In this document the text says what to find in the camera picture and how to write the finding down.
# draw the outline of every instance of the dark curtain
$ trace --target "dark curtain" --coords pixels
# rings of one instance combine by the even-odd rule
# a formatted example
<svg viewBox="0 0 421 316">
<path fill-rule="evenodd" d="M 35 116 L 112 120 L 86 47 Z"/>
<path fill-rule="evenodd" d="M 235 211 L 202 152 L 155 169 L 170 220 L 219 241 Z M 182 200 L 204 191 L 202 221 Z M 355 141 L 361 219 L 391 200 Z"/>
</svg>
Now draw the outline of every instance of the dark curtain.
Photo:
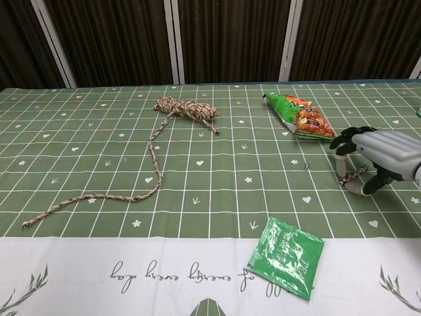
<svg viewBox="0 0 421 316">
<path fill-rule="evenodd" d="M 78 86 L 172 83 L 164 2 L 45 0 Z"/>
<path fill-rule="evenodd" d="M 0 0 L 0 91 L 63 87 L 31 2 Z"/>
<path fill-rule="evenodd" d="M 289 80 L 408 78 L 421 55 L 421 1 L 304 1 Z"/>
<path fill-rule="evenodd" d="M 186 83 L 278 81 L 290 0 L 178 0 Z"/>
</svg>

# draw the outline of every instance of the table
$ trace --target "table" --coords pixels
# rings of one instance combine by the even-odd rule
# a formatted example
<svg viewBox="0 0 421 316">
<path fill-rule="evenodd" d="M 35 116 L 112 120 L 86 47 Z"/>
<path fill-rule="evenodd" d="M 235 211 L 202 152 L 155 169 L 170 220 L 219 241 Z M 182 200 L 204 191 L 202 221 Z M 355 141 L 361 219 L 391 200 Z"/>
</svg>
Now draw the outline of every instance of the table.
<svg viewBox="0 0 421 316">
<path fill-rule="evenodd" d="M 421 191 L 344 191 L 330 143 L 291 134 L 262 98 L 271 92 L 312 101 L 336 133 L 421 137 L 419 80 L 1 92 L 0 305 L 16 292 L 0 315 L 421 313 Z M 215 106 L 220 135 L 173 118 L 154 141 L 164 180 L 150 198 L 86 199 L 22 230 L 80 194 L 148 192 L 164 95 Z M 350 172 L 366 163 L 357 181 L 375 169 L 350 155 Z M 269 217 L 326 241 L 309 302 L 243 270 Z"/>
</svg>

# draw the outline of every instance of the braided rope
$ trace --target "braided rope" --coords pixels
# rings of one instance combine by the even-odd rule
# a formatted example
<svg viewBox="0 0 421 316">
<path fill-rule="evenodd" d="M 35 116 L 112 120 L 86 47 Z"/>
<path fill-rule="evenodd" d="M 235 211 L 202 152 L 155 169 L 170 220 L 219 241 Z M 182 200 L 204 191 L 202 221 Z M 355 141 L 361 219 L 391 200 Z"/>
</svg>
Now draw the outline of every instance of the braided rope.
<svg viewBox="0 0 421 316">
<path fill-rule="evenodd" d="M 358 169 L 357 171 L 355 171 L 354 173 L 352 173 L 349 176 L 346 176 L 345 178 L 343 178 L 339 182 L 339 184 L 341 184 L 343 186 L 345 183 L 352 182 L 353 180 L 355 180 L 355 178 L 357 176 L 359 176 L 360 174 L 366 173 L 367 171 L 368 171 L 368 165 L 364 165 L 360 169 Z"/>
<path fill-rule="evenodd" d="M 153 140 L 164 130 L 165 126 L 168 124 L 168 121 L 173 115 L 179 117 L 187 117 L 198 122 L 202 122 L 207 127 L 209 127 L 216 135 L 219 135 L 219 131 L 212 126 L 209 121 L 218 116 L 218 110 L 206 103 L 194 103 L 192 101 L 181 101 L 179 99 L 174 99 L 173 97 L 162 97 L 157 101 L 157 104 L 154 106 L 154 110 L 162 111 L 167 113 L 166 118 L 159 126 L 158 130 L 149 138 L 149 151 L 152 155 L 153 165 L 155 167 L 155 172 L 158 174 L 158 182 L 155 184 L 153 189 L 142 196 L 116 196 L 114 194 L 85 194 L 82 196 L 72 197 L 66 201 L 62 201 L 57 205 L 50 207 L 44 213 L 39 214 L 37 217 L 26 221 L 22 224 L 22 228 L 28 228 L 35 224 L 36 222 L 46 218 L 48 215 L 54 213 L 55 211 L 61 209 L 62 207 L 82 201 L 83 199 L 91 198 L 105 198 L 105 199 L 115 199 L 119 201 L 128 201 L 128 202 L 137 202 L 152 196 L 162 183 L 162 172 L 159 170 L 157 155 L 153 149 Z"/>
</svg>

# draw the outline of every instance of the snack bag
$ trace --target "snack bag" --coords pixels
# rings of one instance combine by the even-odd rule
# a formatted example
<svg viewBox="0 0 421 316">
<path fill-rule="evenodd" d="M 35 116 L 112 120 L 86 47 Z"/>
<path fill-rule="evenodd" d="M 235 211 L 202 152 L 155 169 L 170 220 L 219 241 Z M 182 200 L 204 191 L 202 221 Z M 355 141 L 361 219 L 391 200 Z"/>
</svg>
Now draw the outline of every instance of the snack bag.
<svg viewBox="0 0 421 316">
<path fill-rule="evenodd" d="M 311 101 L 286 94 L 264 94 L 282 122 L 294 135 L 300 138 L 312 137 L 332 140 L 336 137 L 333 128 Z"/>
<path fill-rule="evenodd" d="M 309 301 L 323 239 L 270 217 L 246 269 Z"/>
</svg>

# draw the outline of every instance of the robotic hand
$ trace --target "robotic hand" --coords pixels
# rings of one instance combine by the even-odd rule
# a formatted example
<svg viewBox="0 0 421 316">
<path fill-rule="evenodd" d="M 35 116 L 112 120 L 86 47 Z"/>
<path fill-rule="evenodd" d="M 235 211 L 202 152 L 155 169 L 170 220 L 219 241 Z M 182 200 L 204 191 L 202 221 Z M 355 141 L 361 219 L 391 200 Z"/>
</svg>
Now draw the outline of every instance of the robotic hand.
<svg viewBox="0 0 421 316">
<path fill-rule="evenodd" d="M 368 196 L 394 180 L 417 181 L 421 189 L 419 139 L 395 130 L 377 130 L 368 126 L 350 127 L 333 140 L 330 149 L 335 148 L 336 170 L 339 176 L 346 175 L 346 155 L 354 151 L 371 160 L 377 169 L 377 175 L 366 184 L 346 183 L 345 188 L 350 192 Z"/>
</svg>

